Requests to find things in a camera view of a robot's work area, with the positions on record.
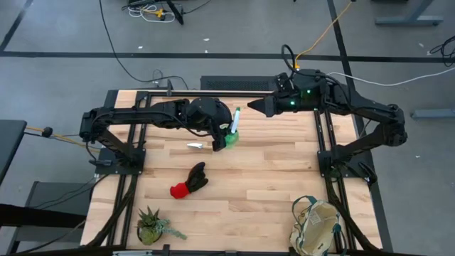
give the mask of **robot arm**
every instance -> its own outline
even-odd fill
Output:
[[[328,110],[379,122],[373,133],[332,148],[332,162],[349,161],[352,156],[380,145],[399,146],[406,142],[405,118],[397,105],[386,106],[366,99],[319,70],[301,70],[293,79],[282,73],[277,76],[277,88],[270,96],[248,103],[248,107],[267,117],[283,112]]]
[[[213,151],[226,147],[225,136],[228,129],[220,125],[232,123],[229,108],[218,99],[199,97],[190,102],[187,99],[156,103],[144,108],[101,107],[84,113],[80,125],[80,137],[84,142],[98,141],[113,151],[121,165],[136,166],[143,157],[142,150],[135,149],[116,138],[107,128],[111,124],[152,124],[166,129],[185,128],[192,134],[213,138]],[[200,135],[191,131],[205,131]],[[111,161],[91,161],[95,165],[109,166]]]

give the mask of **yellow cable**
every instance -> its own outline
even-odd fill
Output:
[[[41,129],[41,128],[36,128],[36,127],[26,127],[26,129],[30,129],[30,130],[37,131],[37,132],[44,132],[43,129]],[[52,135],[53,135],[54,137],[59,138],[59,139],[65,140],[65,141],[67,141],[67,142],[74,143],[74,144],[76,144],[76,145],[78,145],[78,146],[81,146],[81,147],[85,148],[85,144],[82,144],[82,143],[79,143],[79,142],[77,142],[77,141],[75,141],[75,140],[72,140],[72,139],[70,139],[70,138],[64,137],[63,135],[54,134],[54,133],[52,133]],[[100,150],[98,150],[98,149],[90,149],[90,151],[91,151],[91,152],[95,152],[95,153],[99,153],[99,152],[100,152]]]
[[[295,59],[296,66],[294,68],[300,68],[300,66],[297,64],[297,60],[299,59],[299,57],[308,53],[310,50],[313,50],[313,48],[318,45],[319,41],[327,34],[328,30],[334,25],[334,23],[337,22],[337,20],[339,18],[341,18],[342,15],[349,9],[351,4],[352,4],[352,1],[349,1],[349,4],[344,8],[344,10],[340,13],[340,15],[338,15],[338,17],[336,17],[336,19],[334,19],[330,25],[328,25],[328,27],[326,28],[324,33],[322,33],[322,35],[319,36],[318,40],[316,40],[316,42],[314,42],[313,46],[311,46],[308,50],[304,50],[303,52],[298,54],[298,56]]]

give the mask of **potted plant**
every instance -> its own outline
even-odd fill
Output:
[[[151,212],[150,207],[148,206],[147,214],[141,209],[139,209],[139,211],[139,217],[141,217],[141,219],[137,221],[137,237],[144,245],[153,244],[163,235],[163,233],[175,235],[184,240],[186,239],[186,235],[169,227],[171,221],[167,219],[160,220],[158,218],[159,209],[155,214]]]

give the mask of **bag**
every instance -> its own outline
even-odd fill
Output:
[[[307,198],[310,206],[303,210],[297,217],[294,213],[295,205],[302,199]],[[335,206],[322,200],[316,200],[313,196],[302,196],[292,203],[292,215],[296,222],[291,232],[291,245],[299,255],[322,256],[327,255],[331,246],[333,235],[341,231],[338,223],[340,213]],[[346,253],[346,240],[343,235]]]

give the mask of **wooden table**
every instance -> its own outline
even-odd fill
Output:
[[[115,107],[131,107],[135,95],[135,90],[120,90]],[[179,98],[183,97],[152,97],[152,104]],[[213,152],[211,137],[195,137],[184,129],[147,127],[146,161],[134,199],[129,249],[160,250],[164,244],[170,244],[172,250],[286,252],[294,223],[292,202],[303,195],[327,199],[316,158],[319,145],[313,112],[266,118],[247,107],[254,98],[220,99],[232,113],[236,107],[242,108],[238,127],[240,140],[234,149]],[[332,115],[332,118],[339,144],[356,139],[351,116]],[[123,141],[127,140],[129,125],[109,129]],[[203,143],[204,149],[189,149],[186,145],[190,142]],[[207,186],[182,200],[172,198],[169,188],[185,181],[189,170],[200,161],[206,163]],[[82,245],[91,241],[110,217],[118,180],[119,176],[111,175],[94,189]],[[367,183],[359,178],[344,181],[351,216],[370,241],[381,247]],[[298,208],[301,210],[307,205],[302,202]],[[168,218],[171,226],[188,239],[164,235],[152,246],[142,245],[136,226],[139,209],[147,206],[152,210],[159,208],[159,217]],[[117,244],[123,216],[118,223]]]

